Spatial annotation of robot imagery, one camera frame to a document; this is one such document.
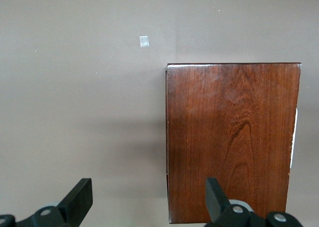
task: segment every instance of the gray background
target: gray background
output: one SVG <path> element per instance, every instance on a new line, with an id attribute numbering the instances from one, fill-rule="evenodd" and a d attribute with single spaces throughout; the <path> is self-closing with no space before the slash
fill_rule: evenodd
<path id="1" fill-rule="evenodd" d="M 82 227 L 169 226 L 164 68 L 187 62 L 302 62 L 287 212 L 318 226 L 319 0 L 0 0 L 0 213 L 91 177 Z"/>

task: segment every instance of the wooden panel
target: wooden panel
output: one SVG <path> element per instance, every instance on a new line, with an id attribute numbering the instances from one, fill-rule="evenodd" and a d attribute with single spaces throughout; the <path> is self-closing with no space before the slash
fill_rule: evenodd
<path id="1" fill-rule="evenodd" d="M 300 63 L 168 64 L 170 223 L 205 223 L 205 178 L 256 214 L 285 211 Z"/>

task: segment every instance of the glossy wooden surface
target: glossy wooden surface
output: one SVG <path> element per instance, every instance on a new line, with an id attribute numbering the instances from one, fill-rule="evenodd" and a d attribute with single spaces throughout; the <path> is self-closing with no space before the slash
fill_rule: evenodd
<path id="1" fill-rule="evenodd" d="M 256 214 L 285 211 L 300 63 L 168 64 L 170 223 L 205 223 L 206 177 Z"/>

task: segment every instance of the round metal screw head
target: round metal screw head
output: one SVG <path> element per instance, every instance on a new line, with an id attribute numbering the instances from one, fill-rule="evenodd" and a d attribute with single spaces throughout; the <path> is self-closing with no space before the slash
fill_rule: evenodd
<path id="1" fill-rule="evenodd" d="M 244 212 L 243 208 L 241 208 L 240 206 L 234 206 L 233 211 L 239 214 Z"/>
<path id="2" fill-rule="evenodd" d="M 48 215 L 48 214 L 50 214 L 51 213 L 51 210 L 44 210 L 44 211 L 42 211 L 41 213 L 40 213 L 40 215 L 41 216 L 46 216 L 46 215 Z"/>
<path id="3" fill-rule="evenodd" d="M 1 219 L 0 219 L 0 225 L 3 224 L 5 221 L 6 221 L 5 218 L 1 218 Z"/>
<path id="4" fill-rule="evenodd" d="M 275 218 L 275 220 L 277 220 L 279 222 L 286 222 L 287 221 L 286 217 L 284 217 L 282 214 L 275 214 L 274 218 Z"/>

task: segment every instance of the small square sticker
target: small square sticker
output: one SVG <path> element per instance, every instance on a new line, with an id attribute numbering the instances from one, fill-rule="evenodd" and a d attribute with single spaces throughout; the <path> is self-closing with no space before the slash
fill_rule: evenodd
<path id="1" fill-rule="evenodd" d="M 140 45 L 141 45 L 141 48 L 149 47 L 149 37 L 148 36 L 140 36 Z"/>

